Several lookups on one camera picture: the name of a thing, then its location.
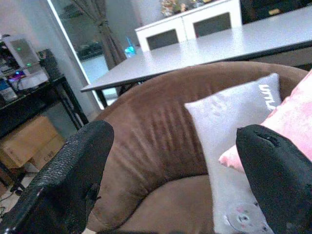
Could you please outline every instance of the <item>white pillow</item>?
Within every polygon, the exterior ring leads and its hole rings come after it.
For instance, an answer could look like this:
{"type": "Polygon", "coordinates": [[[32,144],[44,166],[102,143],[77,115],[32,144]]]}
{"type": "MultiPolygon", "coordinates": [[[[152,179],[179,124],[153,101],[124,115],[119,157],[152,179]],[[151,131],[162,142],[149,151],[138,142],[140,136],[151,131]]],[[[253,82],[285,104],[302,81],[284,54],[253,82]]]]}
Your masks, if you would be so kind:
{"type": "Polygon", "coordinates": [[[230,205],[256,202],[246,175],[222,166],[218,159],[235,144],[238,127],[261,123],[280,103],[279,77],[278,74],[271,74],[185,104],[207,163],[216,233],[233,233],[233,228],[224,218],[230,205]],[[269,94],[263,92],[264,87],[270,90],[269,94]]]}

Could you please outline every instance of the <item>pillow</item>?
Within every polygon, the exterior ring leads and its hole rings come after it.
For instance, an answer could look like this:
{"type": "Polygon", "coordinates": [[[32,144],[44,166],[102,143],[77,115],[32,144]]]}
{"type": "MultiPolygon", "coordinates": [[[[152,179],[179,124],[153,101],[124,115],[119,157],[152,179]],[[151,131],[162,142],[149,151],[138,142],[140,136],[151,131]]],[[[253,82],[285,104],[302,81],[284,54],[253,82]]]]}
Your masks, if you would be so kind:
{"type": "Polygon", "coordinates": [[[246,175],[223,167],[218,158],[235,144],[237,127],[261,123],[280,102],[278,74],[271,74],[185,104],[207,163],[216,233],[233,233],[233,228],[224,221],[232,204],[256,202],[246,175]]]}
{"type": "Polygon", "coordinates": [[[312,163],[289,139],[260,125],[238,129],[236,144],[274,233],[312,233],[312,163]]]}
{"type": "MultiPolygon", "coordinates": [[[[312,161],[312,71],[261,125],[289,138],[312,161]]],[[[221,155],[219,162],[244,171],[235,145],[221,155]]]]}

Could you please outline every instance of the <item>glass door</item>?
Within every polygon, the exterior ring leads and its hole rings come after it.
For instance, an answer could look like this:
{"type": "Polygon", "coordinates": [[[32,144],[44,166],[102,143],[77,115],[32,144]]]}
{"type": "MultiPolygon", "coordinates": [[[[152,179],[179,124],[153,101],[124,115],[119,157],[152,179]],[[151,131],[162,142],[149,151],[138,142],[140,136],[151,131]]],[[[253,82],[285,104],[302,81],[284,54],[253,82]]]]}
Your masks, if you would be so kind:
{"type": "MultiPolygon", "coordinates": [[[[87,82],[91,84],[108,72],[102,52],[98,30],[92,20],[71,2],[71,0],[48,0],[48,3],[65,35],[87,82]]],[[[96,96],[101,109],[103,106],[96,96]]],[[[115,88],[103,90],[108,105],[117,99],[115,88]]]]}

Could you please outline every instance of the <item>cardboard box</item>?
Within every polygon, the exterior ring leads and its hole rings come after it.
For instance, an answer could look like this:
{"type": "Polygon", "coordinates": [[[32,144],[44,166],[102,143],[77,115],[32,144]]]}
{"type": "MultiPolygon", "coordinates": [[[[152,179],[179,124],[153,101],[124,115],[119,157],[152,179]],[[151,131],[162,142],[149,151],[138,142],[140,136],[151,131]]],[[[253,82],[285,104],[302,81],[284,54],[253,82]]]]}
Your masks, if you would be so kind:
{"type": "Polygon", "coordinates": [[[0,140],[0,160],[8,168],[22,167],[57,135],[47,117],[29,120],[0,140]]]}
{"type": "Polygon", "coordinates": [[[49,143],[40,149],[29,162],[38,170],[41,170],[44,165],[57,154],[63,145],[63,138],[60,135],[56,135],[49,143]]]}

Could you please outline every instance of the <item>cable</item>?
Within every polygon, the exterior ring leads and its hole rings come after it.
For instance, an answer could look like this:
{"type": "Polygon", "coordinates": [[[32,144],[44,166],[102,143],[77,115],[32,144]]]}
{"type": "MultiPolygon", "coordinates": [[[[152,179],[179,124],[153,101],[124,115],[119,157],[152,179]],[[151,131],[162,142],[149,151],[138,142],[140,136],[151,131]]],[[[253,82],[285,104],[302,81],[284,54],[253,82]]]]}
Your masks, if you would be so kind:
{"type": "Polygon", "coordinates": [[[2,201],[4,201],[4,200],[8,199],[8,198],[11,197],[13,194],[14,194],[14,192],[12,192],[12,193],[11,193],[9,196],[7,196],[6,198],[1,199],[0,202],[2,202],[2,201]]]}

